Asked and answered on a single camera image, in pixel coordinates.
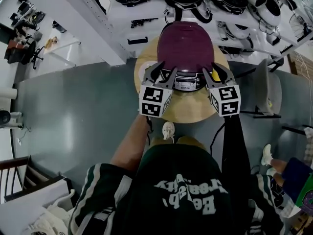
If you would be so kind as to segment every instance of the blue shorts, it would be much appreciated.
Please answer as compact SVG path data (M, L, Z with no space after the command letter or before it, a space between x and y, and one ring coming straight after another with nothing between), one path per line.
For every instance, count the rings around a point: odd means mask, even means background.
M296 158L289 160L282 173L282 178L285 180L283 190L294 203L297 201L310 173L312 173L312 169Z

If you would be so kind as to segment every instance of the maroon rice cooker lid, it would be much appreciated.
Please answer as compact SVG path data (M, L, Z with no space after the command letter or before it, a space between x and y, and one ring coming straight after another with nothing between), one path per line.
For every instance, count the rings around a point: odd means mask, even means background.
M206 31L194 22L173 22L163 29L158 45L157 60L165 61L165 70L177 67L180 72L212 71L214 49Z

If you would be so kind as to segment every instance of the white sneaker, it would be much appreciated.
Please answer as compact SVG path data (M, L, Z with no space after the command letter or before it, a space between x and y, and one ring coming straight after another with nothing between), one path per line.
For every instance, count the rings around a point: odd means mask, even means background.
M272 154L270 153L270 144L265 145L263 149L263 156L261 159L261 165L270 165L270 161L272 160Z
M270 168L270 169L268 169L266 171L266 175L269 175L269 176L272 176L272 177L274 177L275 173L277 173L277 170L275 170L274 167L272 167L272 168Z
M174 143L174 133L175 133L175 126L172 122L165 122L163 124L163 139L172 139L172 142Z

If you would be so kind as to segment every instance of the round wooden table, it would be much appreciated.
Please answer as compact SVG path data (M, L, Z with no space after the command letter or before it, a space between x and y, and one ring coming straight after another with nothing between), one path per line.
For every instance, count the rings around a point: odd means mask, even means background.
M141 85L139 69L147 61L157 61L157 43L158 37L151 41L136 61L134 83L137 92L139 92ZM224 65L229 69L224 54L217 46L214 46L214 62ZM171 103L162 118L174 123L194 123L204 120L214 113L216 111L208 99L208 91L206 87L203 87L198 91L189 93L174 90Z

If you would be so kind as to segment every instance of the gray floor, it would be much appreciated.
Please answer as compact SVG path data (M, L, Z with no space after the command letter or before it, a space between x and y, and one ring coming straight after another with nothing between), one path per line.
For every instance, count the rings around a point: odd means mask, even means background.
M137 115L138 95L133 81L135 60L111 68L105 63L75 67L35 77L17 84L15 111L24 114L24 123L32 128L20 146L16 138L25 130L14 130L17 157L32 155L35 164L46 173L62 173L80 191L87 169L95 163L110 161L115 149ZM230 62L234 74L252 68ZM280 77L283 102L281 119L253 119L241 114L241 122L251 167L259 164L262 149L271 143L274 156L289 159L303 157L306 138L282 131L282 125L309 124L309 84L302 77L276 71ZM251 76L237 81L242 94L242 110L253 110ZM191 135L209 150L223 118L212 117L194 124L176 124L176 137ZM161 134L164 121L154 120L153 135ZM213 157L221 164L223 131L213 146Z

